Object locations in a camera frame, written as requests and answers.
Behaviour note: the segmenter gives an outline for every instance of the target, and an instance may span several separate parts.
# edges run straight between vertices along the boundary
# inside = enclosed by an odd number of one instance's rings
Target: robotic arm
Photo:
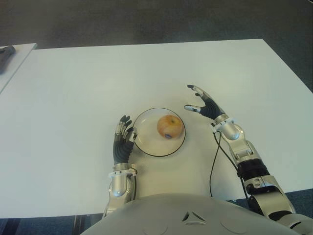
[[[312,232],[312,219],[295,213],[295,209],[275,178],[269,174],[266,166],[253,144],[246,140],[243,129],[221,109],[212,97],[201,88],[188,85],[196,91],[205,106],[185,105],[189,111],[200,113],[213,120],[213,133],[220,132],[227,142],[233,161],[237,166],[238,177],[244,180],[252,211],[275,220],[300,234]]]
[[[110,200],[103,217],[136,197],[137,171],[134,164],[128,163],[137,137],[135,128],[127,129],[131,123],[130,116],[124,115],[116,127],[113,144],[114,166],[113,172],[109,174],[112,179],[109,187]]]

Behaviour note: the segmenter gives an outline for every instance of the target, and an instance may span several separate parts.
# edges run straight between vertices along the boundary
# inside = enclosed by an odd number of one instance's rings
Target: floor
[[[263,38],[313,91],[308,0],[0,0],[0,45],[37,43],[41,49],[254,38]],[[312,217],[312,194],[309,189],[288,197]],[[0,234],[6,222],[0,219]],[[17,235],[67,235],[74,216],[18,222]]]

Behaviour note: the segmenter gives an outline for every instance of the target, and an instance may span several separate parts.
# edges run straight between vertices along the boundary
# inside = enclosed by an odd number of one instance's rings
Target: wire
[[[230,159],[230,157],[228,156],[228,154],[224,151],[224,149],[221,147],[220,143],[221,143],[221,133],[220,133],[220,139],[219,141],[217,141],[217,138],[216,138],[216,135],[215,133],[213,133],[214,135],[214,139],[215,139],[215,142],[217,143],[218,145],[218,149],[220,148],[221,151],[225,154],[225,156],[228,158],[228,160],[231,162],[231,164],[233,165],[233,167],[236,169],[236,171],[238,172],[238,168],[236,167],[236,165],[234,164],[234,162]],[[245,193],[245,197],[246,197],[246,200],[248,202],[248,195],[246,193],[246,189],[245,189],[245,185],[244,185],[244,181],[242,179],[242,177],[239,177],[240,178],[240,181],[241,181],[241,186],[243,187],[243,190],[244,190],[244,193]],[[211,193],[211,176],[210,176],[210,193]]]
[[[228,156],[228,154],[224,151],[224,149],[220,146],[220,143],[217,142],[217,139],[216,139],[216,135],[215,133],[213,133],[214,135],[214,139],[215,139],[215,142],[218,144],[218,146],[220,147],[221,151],[225,154],[225,156],[228,158],[228,160],[232,163],[233,167],[236,169],[236,171],[238,171],[238,168],[236,167],[236,165],[234,164],[234,162],[230,159],[230,157]]]
[[[137,179],[136,179],[136,176],[134,175],[134,196],[133,196],[133,200],[136,199],[136,191],[137,191]]]
[[[211,173],[210,173],[209,187],[210,187],[210,195],[211,195],[211,197],[212,197],[211,178],[212,178],[212,173],[213,173],[213,168],[214,168],[214,164],[215,164],[215,161],[216,161],[217,153],[219,152],[219,149],[220,149],[220,143],[221,143],[221,133],[220,133],[220,139],[219,139],[219,142],[218,142],[218,147],[217,147],[217,150],[216,150],[216,153],[215,153],[215,157],[214,157],[214,161],[213,161],[212,168],[211,168]]]

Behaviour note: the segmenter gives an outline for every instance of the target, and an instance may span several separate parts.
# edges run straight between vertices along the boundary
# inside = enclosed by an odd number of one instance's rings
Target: white plate
[[[153,108],[140,114],[134,122],[134,127],[138,132],[135,144],[146,154],[155,157],[170,155],[177,151],[185,140],[186,130],[182,120],[183,130],[178,137],[166,139],[158,133],[157,122],[165,115],[173,115],[181,120],[176,113],[169,109]]]

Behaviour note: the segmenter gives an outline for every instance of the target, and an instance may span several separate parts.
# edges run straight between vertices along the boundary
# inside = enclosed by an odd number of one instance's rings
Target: red apple
[[[167,139],[175,138],[182,132],[183,124],[180,118],[173,115],[166,115],[157,122],[157,131]]]

